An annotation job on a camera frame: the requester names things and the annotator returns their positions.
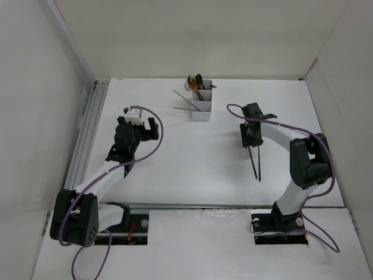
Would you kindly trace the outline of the black spoon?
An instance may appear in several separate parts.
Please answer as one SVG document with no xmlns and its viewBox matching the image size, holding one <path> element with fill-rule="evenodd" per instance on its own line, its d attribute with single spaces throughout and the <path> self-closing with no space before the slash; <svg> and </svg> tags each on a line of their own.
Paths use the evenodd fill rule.
<svg viewBox="0 0 373 280">
<path fill-rule="evenodd" d="M 205 90 L 205 85 L 204 85 L 204 83 L 203 83 L 203 79 L 202 79 L 201 74 L 197 74 L 197 75 L 195 76 L 195 80 L 196 80 L 196 82 L 197 82 L 198 88 L 199 88 L 199 89 L 202 89 L 202 90 Z"/>
</svg>

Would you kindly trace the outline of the white ceramic spoon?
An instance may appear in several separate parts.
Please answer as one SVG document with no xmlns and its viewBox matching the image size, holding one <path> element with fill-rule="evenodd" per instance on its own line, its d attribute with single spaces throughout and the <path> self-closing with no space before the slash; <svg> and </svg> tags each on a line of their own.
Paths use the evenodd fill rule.
<svg viewBox="0 0 373 280">
<path fill-rule="evenodd" d="M 190 88 L 188 82 L 185 82 L 185 83 L 184 83 L 184 88 L 185 88 L 186 91 L 189 91 L 189 92 L 192 90 L 192 89 Z"/>
</svg>

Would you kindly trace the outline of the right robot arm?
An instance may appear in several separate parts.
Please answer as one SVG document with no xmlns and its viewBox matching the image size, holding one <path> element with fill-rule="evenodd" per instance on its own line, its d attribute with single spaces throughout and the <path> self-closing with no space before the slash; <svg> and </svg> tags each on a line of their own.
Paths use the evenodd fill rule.
<svg viewBox="0 0 373 280">
<path fill-rule="evenodd" d="M 269 138 L 289 152 L 291 181 L 269 213 L 252 214 L 254 233 L 291 232 L 302 229 L 302 209 L 312 192 L 328 180 L 335 181 L 335 168 L 326 136 L 274 122 L 274 114 L 263 114 L 258 103 L 242 107 L 240 125 L 244 148 L 259 148 Z"/>
</svg>

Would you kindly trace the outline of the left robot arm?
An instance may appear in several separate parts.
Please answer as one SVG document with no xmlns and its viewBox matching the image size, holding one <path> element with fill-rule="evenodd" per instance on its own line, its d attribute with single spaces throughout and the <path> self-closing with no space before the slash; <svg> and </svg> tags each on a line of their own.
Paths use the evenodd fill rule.
<svg viewBox="0 0 373 280">
<path fill-rule="evenodd" d="M 139 117 L 118 117 L 117 121 L 114 143 L 100 169 L 81 185 L 57 195 L 50 238 L 62 246 L 90 247 L 100 232 L 112 227 L 121 232 L 131 224 L 129 206 L 101 200 L 138 162 L 135 153 L 141 142 L 162 142 L 164 127 L 159 117 L 148 119 L 149 128 Z"/>
</svg>

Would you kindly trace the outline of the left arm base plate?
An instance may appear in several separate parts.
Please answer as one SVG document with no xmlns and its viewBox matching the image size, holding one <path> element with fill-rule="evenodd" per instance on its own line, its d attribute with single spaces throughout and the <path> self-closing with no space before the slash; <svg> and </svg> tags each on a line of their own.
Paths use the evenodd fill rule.
<svg viewBox="0 0 373 280">
<path fill-rule="evenodd" d="M 147 245 L 149 230 L 149 213 L 132 213 L 129 222 L 109 227 L 112 246 Z"/>
</svg>

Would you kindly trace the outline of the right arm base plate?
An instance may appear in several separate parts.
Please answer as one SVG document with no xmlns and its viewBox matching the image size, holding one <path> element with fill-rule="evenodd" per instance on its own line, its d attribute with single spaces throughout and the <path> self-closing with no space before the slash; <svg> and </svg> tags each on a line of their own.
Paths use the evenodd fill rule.
<svg viewBox="0 0 373 280">
<path fill-rule="evenodd" d="M 251 214 L 250 231 L 256 245 L 308 245 L 304 220 L 301 216 L 278 218 L 272 213 Z"/>
</svg>

